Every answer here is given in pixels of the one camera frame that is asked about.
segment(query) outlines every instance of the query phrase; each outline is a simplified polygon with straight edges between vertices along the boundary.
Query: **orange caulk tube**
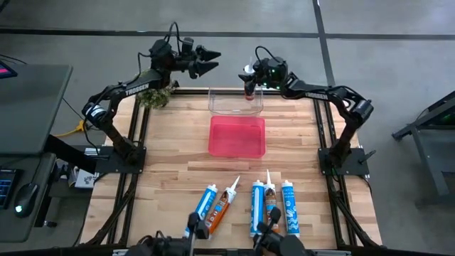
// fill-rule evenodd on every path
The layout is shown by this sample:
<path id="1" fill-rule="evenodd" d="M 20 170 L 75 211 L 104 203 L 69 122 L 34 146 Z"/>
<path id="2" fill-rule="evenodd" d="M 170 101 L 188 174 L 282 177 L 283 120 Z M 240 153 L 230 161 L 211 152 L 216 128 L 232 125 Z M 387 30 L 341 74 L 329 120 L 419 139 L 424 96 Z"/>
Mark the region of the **orange caulk tube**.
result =
<path id="1" fill-rule="evenodd" d="M 223 219 L 224 214 L 228 210 L 230 204 L 235 198 L 237 192 L 235 192 L 235 187 L 239 181 L 240 176 L 237 177 L 234 184 L 229 188 L 227 187 L 224 193 L 221 195 L 220 200 L 216 203 L 216 206 L 212 210 L 210 217 L 205 221 L 205 225 L 208 227 L 208 232 L 212 235 L 215 232 L 216 227 L 220 224 L 221 219 Z"/>

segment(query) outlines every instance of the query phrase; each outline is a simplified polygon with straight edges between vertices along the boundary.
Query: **small red object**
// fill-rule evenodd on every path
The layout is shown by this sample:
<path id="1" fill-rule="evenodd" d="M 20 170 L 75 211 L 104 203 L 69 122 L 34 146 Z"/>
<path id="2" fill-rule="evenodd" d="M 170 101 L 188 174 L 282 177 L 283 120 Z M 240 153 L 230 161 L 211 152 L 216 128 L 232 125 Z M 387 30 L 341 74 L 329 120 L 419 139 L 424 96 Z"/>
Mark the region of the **small red object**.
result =
<path id="1" fill-rule="evenodd" d="M 260 117 L 212 117 L 208 152 L 224 157 L 264 156 L 265 120 Z"/>

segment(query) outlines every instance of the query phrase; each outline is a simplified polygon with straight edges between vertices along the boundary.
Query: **gray floor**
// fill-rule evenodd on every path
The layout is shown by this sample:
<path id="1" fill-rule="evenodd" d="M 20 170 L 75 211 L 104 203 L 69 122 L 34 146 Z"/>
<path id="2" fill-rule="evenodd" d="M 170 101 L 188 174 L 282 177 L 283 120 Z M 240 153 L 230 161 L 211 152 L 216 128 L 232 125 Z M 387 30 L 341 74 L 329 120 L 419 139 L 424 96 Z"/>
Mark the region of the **gray floor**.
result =
<path id="1" fill-rule="evenodd" d="M 328 33 L 454 34 L 452 0 L 320 0 Z M 181 31 L 317 32 L 311 0 L 179 1 L 15 0 L 0 14 L 0 26 L 165 31 L 171 21 Z M 326 84 L 318 39 L 194 38 L 223 53 L 220 66 L 201 79 L 177 74 L 182 86 L 240 86 L 237 74 L 256 45 L 286 58 L 307 82 Z M 90 95 L 137 71 L 135 54 L 156 38 L 0 35 L 0 53 L 29 63 L 74 67 L 65 98 L 80 110 Z M 411 138 L 390 134 L 422 109 L 454 89 L 455 41 L 329 40 L 337 84 L 349 85 L 373 100 L 375 111 L 359 132 L 369 160 L 373 200 L 384 245 L 402 250 L 455 254 L 455 210 L 417 209 L 414 201 L 433 195 Z M 78 117 L 62 105 L 53 133 L 73 129 Z M 90 135 L 95 143 L 102 134 Z M 83 144 L 82 136 L 67 138 Z M 85 202 L 61 201 L 54 207 L 64 225 L 47 235 L 36 233 L 27 248 L 72 245 L 82 225 Z M 0 245 L 11 250 L 11 245 Z"/>

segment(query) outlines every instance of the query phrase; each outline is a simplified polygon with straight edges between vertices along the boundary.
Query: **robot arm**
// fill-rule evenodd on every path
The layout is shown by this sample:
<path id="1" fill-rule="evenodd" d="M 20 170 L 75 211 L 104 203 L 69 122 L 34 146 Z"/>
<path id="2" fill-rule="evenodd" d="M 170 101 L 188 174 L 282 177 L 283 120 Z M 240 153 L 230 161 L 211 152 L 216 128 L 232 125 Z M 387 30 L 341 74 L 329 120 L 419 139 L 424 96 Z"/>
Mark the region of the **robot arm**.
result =
<path id="1" fill-rule="evenodd" d="M 151 65 L 150 69 L 139 73 L 129 82 L 119 82 L 117 85 L 109 85 L 100 93 L 89 98 L 82 109 L 85 121 L 89 120 L 96 128 L 102 130 L 113 142 L 115 151 L 128 164 L 135 164 L 138 159 L 137 147 L 131 140 L 123 137 L 113 126 L 113 119 L 117 113 L 119 103 L 125 98 L 145 90 L 161 90 L 169 86 L 173 71 L 184 72 L 188 70 L 192 79 L 196 79 L 206 72 L 218 66 L 217 62 L 211 62 L 221 55 L 219 52 L 206 50 L 203 46 L 197 46 L 193 50 L 193 39 L 184 38 L 182 50 L 172 51 L 168 39 L 160 39 L 149 50 Z M 100 106 L 101 101 L 109 101 L 109 107 L 105 110 Z"/>
<path id="2" fill-rule="evenodd" d="M 293 73 L 288 73 L 288 65 L 280 57 L 263 58 L 253 65 L 251 75 L 239 75 L 245 83 L 245 97 L 253 96 L 256 86 L 274 88 L 281 92 L 284 99 L 298 100 L 310 98 L 332 102 L 346 126 L 340 138 L 329 149 L 328 161 L 333 167 L 341 167 L 350 154 L 350 140 L 355 132 L 365 123 L 373 111 L 371 100 L 366 100 L 356 91 L 346 86 L 326 87 L 310 85 Z"/>

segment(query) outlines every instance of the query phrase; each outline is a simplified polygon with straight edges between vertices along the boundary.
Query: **green plant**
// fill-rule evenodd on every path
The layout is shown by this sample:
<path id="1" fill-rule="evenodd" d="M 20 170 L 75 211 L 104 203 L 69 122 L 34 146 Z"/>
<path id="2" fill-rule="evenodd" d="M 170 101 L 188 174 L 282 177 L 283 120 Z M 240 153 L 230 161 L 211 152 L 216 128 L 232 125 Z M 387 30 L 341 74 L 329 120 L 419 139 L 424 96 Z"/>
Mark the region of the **green plant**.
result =
<path id="1" fill-rule="evenodd" d="M 171 81 L 170 84 L 163 89 L 150 89 L 140 92 L 137 95 L 137 98 L 141 103 L 141 106 L 158 109 L 168 104 L 169 98 L 175 89 L 176 87 L 174 86 L 174 82 Z"/>

